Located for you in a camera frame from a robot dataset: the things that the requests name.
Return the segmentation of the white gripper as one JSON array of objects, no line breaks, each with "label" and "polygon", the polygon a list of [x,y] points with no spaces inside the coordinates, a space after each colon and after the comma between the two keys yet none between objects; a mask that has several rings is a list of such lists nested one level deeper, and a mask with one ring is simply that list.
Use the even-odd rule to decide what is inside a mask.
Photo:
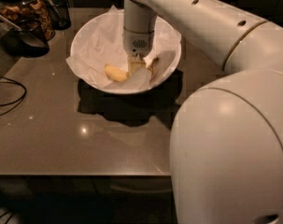
[{"label": "white gripper", "polygon": [[123,29],[122,42],[128,58],[128,72],[133,74],[139,68],[145,68],[146,62],[142,60],[152,51],[154,33],[136,33]]}]

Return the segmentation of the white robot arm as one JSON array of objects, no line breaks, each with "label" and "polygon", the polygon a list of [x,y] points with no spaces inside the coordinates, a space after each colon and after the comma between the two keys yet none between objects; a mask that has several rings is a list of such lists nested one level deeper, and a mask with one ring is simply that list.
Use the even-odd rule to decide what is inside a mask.
[{"label": "white robot arm", "polygon": [[178,224],[283,224],[283,28],[218,0],[133,0],[225,72],[170,138]]}]

